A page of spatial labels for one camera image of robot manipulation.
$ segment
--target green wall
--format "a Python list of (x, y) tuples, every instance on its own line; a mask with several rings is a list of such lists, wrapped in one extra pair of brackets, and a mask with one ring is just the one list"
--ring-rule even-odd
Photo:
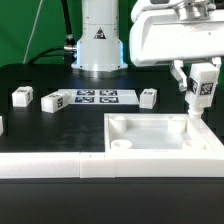
[[(40, 0), (0, 1), (0, 67), (22, 63)], [(119, 0), (119, 37), (124, 43), (124, 61), (130, 63), (128, 36), (132, 26), (131, 9), (136, 0)], [(68, 0), (74, 37), (82, 33), (81, 0)], [(44, 0), (28, 60), (38, 53), (65, 43), (61, 0)], [(37, 63), (63, 63), (62, 57), (44, 58)], [(224, 88), (224, 69), (220, 75)]]

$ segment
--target white block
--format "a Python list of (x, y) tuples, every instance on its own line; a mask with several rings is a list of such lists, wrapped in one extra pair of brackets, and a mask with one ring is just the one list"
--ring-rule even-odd
[(27, 107), (33, 100), (33, 88), (30, 86), (19, 87), (12, 94), (13, 107)]
[(2, 123), (2, 117), (0, 116), (0, 136), (2, 135), (3, 133), (3, 123)]
[(41, 98), (41, 110), (48, 113), (55, 113), (56, 111), (66, 107), (70, 99), (70, 94), (67, 92), (54, 92)]
[(211, 63), (192, 64), (191, 89), (186, 92), (185, 100), (193, 108), (210, 107), (212, 104), (219, 70)]
[(152, 109), (156, 103), (157, 90), (144, 89), (140, 95), (140, 108)]

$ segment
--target circular hole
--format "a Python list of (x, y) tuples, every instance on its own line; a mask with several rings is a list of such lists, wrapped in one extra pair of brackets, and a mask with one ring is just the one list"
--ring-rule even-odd
[(112, 117), (115, 121), (124, 121), (126, 118), (124, 116), (114, 116)]
[(185, 121), (185, 118), (182, 116), (172, 116), (170, 117), (172, 121)]
[(112, 149), (131, 149), (132, 143), (128, 140), (118, 139), (111, 142)]

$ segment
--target black table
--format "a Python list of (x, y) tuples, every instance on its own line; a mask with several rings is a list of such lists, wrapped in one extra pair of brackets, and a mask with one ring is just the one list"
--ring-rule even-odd
[[(11, 94), (32, 86), (28, 108)], [(58, 89), (158, 90), (153, 110), (136, 106), (69, 105), (41, 112), (40, 99)], [(224, 91), (217, 88), (204, 121), (224, 143)], [(103, 152), (104, 113), (186, 113), (184, 93), (168, 67), (130, 68), (110, 79), (73, 74), (63, 65), (7, 65), (0, 69), (0, 152)], [(224, 178), (36, 179), (0, 181), (1, 223), (223, 223)]]

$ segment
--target cable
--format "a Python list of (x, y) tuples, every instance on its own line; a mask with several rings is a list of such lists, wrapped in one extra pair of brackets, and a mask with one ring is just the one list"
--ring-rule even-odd
[(46, 54), (51, 53), (51, 52), (53, 52), (53, 51), (60, 51), (60, 50), (64, 50), (64, 47), (50, 48), (50, 49), (48, 49), (48, 50), (46, 50), (46, 51), (41, 52), (41, 53), (38, 54), (36, 57), (30, 59), (30, 60), (28, 61), (27, 64), (33, 64), (36, 60), (38, 60), (38, 59), (41, 58), (41, 57), (51, 56), (51, 55), (46, 55)]
[(35, 61), (37, 61), (40, 58), (50, 58), (50, 57), (64, 57), (64, 54), (50, 54), (50, 55), (41, 55), (39, 57), (35, 57), (32, 59), (32, 61), (29, 61), (28, 64), (33, 64)]
[(32, 29), (32, 32), (31, 32), (31, 35), (30, 35), (30, 38), (29, 38), (29, 42), (28, 42), (27, 47), (26, 47), (26, 52), (25, 52), (25, 55), (24, 55), (23, 64), (26, 63), (27, 55), (28, 55), (28, 52), (29, 52), (29, 49), (30, 49), (32, 39), (33, 39), (33, 35), (35, 33), (35, 30), (36, 30), (36, 25), (37, 25), (37, 22), (38, 22), (38, 19), (39, 19), (39, 15), (40, 15), (40, 11), (41, 11), (43, 2), (44, 2), (44, 0), (40, 0), (40, 4), (39, 4), (37, 14), (36, 14), (36, 17), (35, 17), (35, 21), (34, 21), (34, 24), (33, 24), (33, 29)]

